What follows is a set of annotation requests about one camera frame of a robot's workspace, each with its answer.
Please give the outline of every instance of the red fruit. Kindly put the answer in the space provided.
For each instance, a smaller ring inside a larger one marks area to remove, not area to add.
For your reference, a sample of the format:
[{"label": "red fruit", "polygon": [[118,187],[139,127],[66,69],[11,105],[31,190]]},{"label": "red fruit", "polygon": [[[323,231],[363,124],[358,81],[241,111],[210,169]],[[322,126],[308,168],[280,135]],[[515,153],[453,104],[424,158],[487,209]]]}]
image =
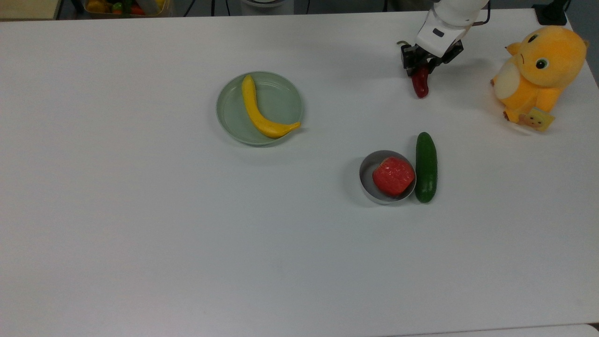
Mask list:
[{"label": "red fruit", "polygon": [[131,5],[131,14],[133,15],[146,15],[144,13],[144,10],[141,9],[141,7],[139,5]]},{"label": "red fruit", "polygon": [[373,172],[376,187],[390,197],[400,195],[414,181],[414,170],[409,163],[389,157]]},{"label": "red fruit", "polygon": [[428,95],[428,64],[423,64],[412,74],[412,85],[418,98]]}]

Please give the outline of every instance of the plush toy tag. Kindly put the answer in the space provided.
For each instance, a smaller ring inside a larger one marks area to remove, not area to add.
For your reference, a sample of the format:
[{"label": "plush toy tag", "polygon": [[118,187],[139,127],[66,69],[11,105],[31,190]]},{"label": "plush toy tag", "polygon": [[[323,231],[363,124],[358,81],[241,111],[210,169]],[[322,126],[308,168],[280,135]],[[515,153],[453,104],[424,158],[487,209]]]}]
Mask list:
[{"label": "plush toy tag", "polygon": [[528,114],[521,113],[518,117],[518,125],[525,125],[526,127],[533,128],[537,131],[545,131],[551,123],[555,120],[555,117],[544,112],[538,108],[532,108]]}]

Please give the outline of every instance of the basket of vegetables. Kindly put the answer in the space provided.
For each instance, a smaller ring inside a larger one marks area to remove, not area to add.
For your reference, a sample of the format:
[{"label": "basket of vegetables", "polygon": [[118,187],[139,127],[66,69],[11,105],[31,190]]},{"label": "basket of vegetables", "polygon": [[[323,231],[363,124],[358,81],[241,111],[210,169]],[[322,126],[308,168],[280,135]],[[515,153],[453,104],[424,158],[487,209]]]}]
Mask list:
[{"label": "basket of vegetables", "polygon": [[172,16],[171,0],[87,0],[85,10],[94,19]]}]

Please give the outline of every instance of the fruit container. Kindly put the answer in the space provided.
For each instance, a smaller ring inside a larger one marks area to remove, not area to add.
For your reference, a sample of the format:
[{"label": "fruit container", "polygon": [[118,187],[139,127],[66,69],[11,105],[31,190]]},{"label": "fruit container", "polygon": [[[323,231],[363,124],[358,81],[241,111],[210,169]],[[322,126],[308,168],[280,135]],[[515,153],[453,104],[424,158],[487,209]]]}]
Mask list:
[{"label": "fruit container", "polygon": [[[121,14],[90,12],[89,10],[87,10],[88,2],[89,2],[89,0],[85,1],[85,6],[84,6],[85,12],[87,14],[89,14],[89,16],[92,19],[122,19]],[[165,0],[162,10],[160,12],[158,12],[158,14],[155,14],[155,15],[133,15],[133,14],[131,14],[130,17],[136,18],[136,19],[146,19],[149,17],[171,17],[171,16],[174,16],[174,8],[175,8],[175,6],[173,3],[173,0]]]},{"label": "fruit container", "polygon": [[[402,161],[405,161],[410,165],[410,168],[412,168],[412,171],[414,172],[414,180],[412,180],[408,187],[400,195],[396,197],[391,197],[381,192],[381,190],[379,190],[379,188],[376,186],[373,180],[373,172],[385,159],[389,157],[395,157]],[[414,170],[413,165],[410,163],[408,159],[398,154],[397,152],[389,150],[376,151],[367,155],[366,158],[364,158],[364,160],[362,161],[362,164],[360,165],[359,175],[362,191],[364,192],[364,194],[371,201],[382,205],[398,203],[399,201],[406,199],[414,191],[414,187],[416,187],[416,179],[418,178],[416,177],[416,170]]]}]

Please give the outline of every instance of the green plate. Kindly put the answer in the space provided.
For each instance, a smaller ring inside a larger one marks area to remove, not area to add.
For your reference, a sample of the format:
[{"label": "green plate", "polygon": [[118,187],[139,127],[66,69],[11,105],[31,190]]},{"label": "green plate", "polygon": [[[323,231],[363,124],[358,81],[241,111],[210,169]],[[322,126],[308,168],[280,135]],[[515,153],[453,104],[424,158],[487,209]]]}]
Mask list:
[{"label": "green plate", "polygon": [[[300,93],[286,78],[264,71],[249,73],[256,83],[256,100],[262,115],[277,123],[299,122],[304,112]],[[281,138],[270,138],[252,124],[243,103],[241,82],[247,74],[231,80],[220,92],[216,101],[216,114],[225,131],[239,142],[262,146],[290,137],[291,131]]]}]

